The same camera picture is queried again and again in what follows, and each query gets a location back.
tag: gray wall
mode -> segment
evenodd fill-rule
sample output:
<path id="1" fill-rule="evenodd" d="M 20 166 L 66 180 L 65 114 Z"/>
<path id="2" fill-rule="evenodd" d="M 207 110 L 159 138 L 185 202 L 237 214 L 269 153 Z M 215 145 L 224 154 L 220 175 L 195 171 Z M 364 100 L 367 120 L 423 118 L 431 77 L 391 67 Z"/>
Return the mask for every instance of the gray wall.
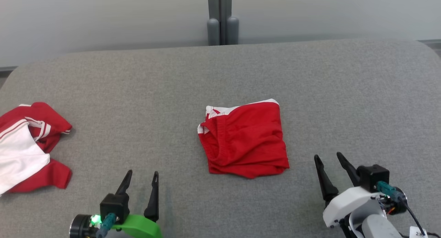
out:
<path id="1" fill-rule="evenodd" d="M 441 38 L 441 0 L 233 0 L 239 43 Z"/>
<path id="2" fill-rule="evenodd" d="M 103 49 L 206 45 L 207 0 L 0 0 L 0 68 Z"/>

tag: teal cable connector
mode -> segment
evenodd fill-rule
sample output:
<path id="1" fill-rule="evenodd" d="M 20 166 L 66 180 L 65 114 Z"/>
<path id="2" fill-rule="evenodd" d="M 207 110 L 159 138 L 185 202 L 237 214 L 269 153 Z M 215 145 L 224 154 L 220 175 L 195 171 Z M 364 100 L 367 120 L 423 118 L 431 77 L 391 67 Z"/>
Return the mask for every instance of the teal cable connector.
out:
<path id="1" fill-rule="evenodd" d="M 405 196 L 401 192 L 397 191 L 395 187 L 390 186 L 384 181 L 377 182 L 377 190 L 383 194 L 388 195 L 394 202 L 400 202 L 399 198 L 404 199 Z"/>
<path id="2" fill-rule="evenodd" d="M 112 228 L 116 222 L 116 215 L 113 213 L 107 214 L 104 221 L 101 223 L 101 228 L 96 232 L 96 238 L 104 238 L 107 232 Z"/>

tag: folded red shorts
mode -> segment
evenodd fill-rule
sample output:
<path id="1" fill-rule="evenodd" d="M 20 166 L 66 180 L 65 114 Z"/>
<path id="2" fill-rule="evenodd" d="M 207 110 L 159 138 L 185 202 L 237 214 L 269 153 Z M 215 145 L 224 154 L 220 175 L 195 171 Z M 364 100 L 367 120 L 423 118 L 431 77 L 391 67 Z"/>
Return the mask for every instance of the folded red shorts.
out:
<path id="1" fill-rule="evenodd" d="M 197 133 L 212 174 L 255 178 L 289 168 L 276 100 L 232 108 L 207 106 Z"/>

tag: red and white garment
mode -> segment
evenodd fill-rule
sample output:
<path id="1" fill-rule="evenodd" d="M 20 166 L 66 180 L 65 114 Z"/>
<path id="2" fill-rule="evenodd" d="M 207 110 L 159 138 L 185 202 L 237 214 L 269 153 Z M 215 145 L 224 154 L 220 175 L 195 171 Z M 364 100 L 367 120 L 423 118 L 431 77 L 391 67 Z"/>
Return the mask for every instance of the red and white garment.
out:
<path id="1" fill-rule="evenodd" d="M 276 100 L 232 108 L 207 106 L 197 133 L 212 174 L 255 178 L 289 168 Z"/>
<path id="2" fill-rule="evenodd" d="M 65 189 L 72 172 L 49 157 L 72 125 L 46 103 L 20 105 L 0 117 L 0 195 L 43 186 Z"/>

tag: gray fabric surface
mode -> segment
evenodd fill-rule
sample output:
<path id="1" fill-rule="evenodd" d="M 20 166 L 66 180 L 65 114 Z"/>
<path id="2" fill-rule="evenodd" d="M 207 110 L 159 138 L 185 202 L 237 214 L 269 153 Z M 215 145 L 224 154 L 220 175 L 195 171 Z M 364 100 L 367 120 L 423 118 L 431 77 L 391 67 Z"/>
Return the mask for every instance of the gray fabric surface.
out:
<path id="1" fill-rule="evenodd" d="M 142 214 L 155 170 L 166 238 L 343 237 L 322 219 L 313 156 L 342 192 L 338 163 L 391 172 L 421 224 L 441 233 L 441 63 L 419 42 L 337 40 L 74 53 L 18 67 L 0 113 L 44 101 L 74 127 L 51 157 L 69 166 L 66 190 L 0 198 L 0 237 L 66 237 L 76 214 L 133 169 L 131 213 Z M 291 169 L 247 180 L 208 173 L 197 124 L 206 105 L 280 103 Z M 406 213 L 391 218 L 402 233 Z"/>

